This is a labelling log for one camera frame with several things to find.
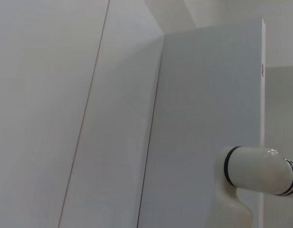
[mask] white robotic arm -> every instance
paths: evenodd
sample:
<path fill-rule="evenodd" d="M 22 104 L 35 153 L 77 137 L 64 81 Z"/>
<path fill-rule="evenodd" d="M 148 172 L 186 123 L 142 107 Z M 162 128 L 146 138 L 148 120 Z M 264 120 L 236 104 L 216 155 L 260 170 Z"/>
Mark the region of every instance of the white robotic arm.
<path fill-rule="evenodd" d="M 293 198 L 293 161 L 271 149 L 227 147 L 215 164 L 206 228 L 251 228 L 253 213 L 236 195 L 243 188 Z"/>

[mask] white cylinder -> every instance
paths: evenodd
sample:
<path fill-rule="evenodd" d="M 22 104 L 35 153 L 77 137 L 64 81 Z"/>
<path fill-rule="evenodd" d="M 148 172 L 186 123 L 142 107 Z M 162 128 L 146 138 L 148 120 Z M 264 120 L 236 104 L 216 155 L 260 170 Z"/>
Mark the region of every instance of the white cylinder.
<path fill-rule="evenodd" d="M 275 150 L 239 147 L 225 165 L 229 182 L 238 188 L 274 195 L 293 191 L 293 163 Z"/>

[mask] white partition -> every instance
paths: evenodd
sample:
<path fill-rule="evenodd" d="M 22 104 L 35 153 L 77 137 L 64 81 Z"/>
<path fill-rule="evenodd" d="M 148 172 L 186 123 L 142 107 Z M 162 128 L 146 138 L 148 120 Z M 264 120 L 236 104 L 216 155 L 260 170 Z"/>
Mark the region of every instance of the white partition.
<path fill-rule="evenodd" d="M 57 228 L 108 0 L 0 1 L 0 228 Z"/>
<path fill-rule="evenodd" d="M 138 228 L 203 228 L 225 146 L 263 145 L 264 25 L 167 35 Z M 241 191 L 258 227 L 258 193 Z"/>
<path fill-rule="evenodd" d="M 136 228 L 163 33 L 111 0 L 60 228 Z"/>

